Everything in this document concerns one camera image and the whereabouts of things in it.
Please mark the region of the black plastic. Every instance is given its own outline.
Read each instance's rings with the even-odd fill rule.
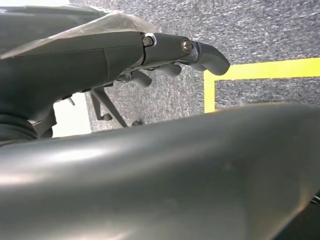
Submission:
[[[185,36],[155,33],[154,38],[154,45],[145,48],[145,68],[168,64],[188,55],[181,47],[183,40],[187,40]]]
[[[217,48],[202,42],[192,41],[192,51],[179,62],[190,65],[197,71],[209,70],[214,75],[223,75],[230,63]]]
[[[61,33],[100,17],[88,6],[1,6],[0,54]]]
[[[195,68],[202,66],[214,75],[223,75],[230,67],[230,63],[221,52],[217,48],[205,43],[197,42],[196,46],[200,53],[198,61],[195,63]]]
[[[165,64],[159,67],[158,70],[171,77],[176,77],[180,74],[183,68],[177,64]]]
[[[152,83],[152,80],[150,77],[142,71],[132,72],[131,81],[142,88],[149,87]]]
[[[5,145],[1,239],[272,239],[320,189],[319,122],[266,104]]]

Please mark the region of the gray carpet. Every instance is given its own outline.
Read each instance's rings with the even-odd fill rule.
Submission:
[[[148,20],[163,33],[214,45],[232,64],[318,57],[318,0],[74,0],[116,9]],[[130,124],[155,123],[204,112],[203,75],[185,67],[179,77],[160,72],[141,89],[117,84],[106,92]],[[217,81],[216,106],[299,102],[320,105],[320,78]],[[93,131],[115,128],[97,122],[88,104]]]

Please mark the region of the screw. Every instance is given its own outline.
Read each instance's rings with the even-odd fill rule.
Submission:
[[[143,46],[145,47],[149,47],[149,46],[152,46],[153,45],[153,40],[151,37],[143,37],[143,39],[142,39],[142,44],[143,44]]]
[[[191,50],[192,50],[192,44],[189,39],[183,39],[181,42],[182,50],[186,54],[191,53]]]

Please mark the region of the yellow floor tape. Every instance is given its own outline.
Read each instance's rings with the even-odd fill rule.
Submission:
[[[223,76],[204,73],[205,112],[215,110],[215,81],[320,77],[320,57],[232,65]]]

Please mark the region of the metal bracket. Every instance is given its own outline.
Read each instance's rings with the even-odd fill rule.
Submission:
[[[92,99],[92,103],[97,120],[114,120],[120,127],[128,127],[126,122],[120,115],[120,113],[115,107],[115,105],[113,105],[113,103],[107,96],[103,87],[92,89],[90,91],[90,95]],[[106,108],[107,112],[103,116],[101,116],[101,104]]]

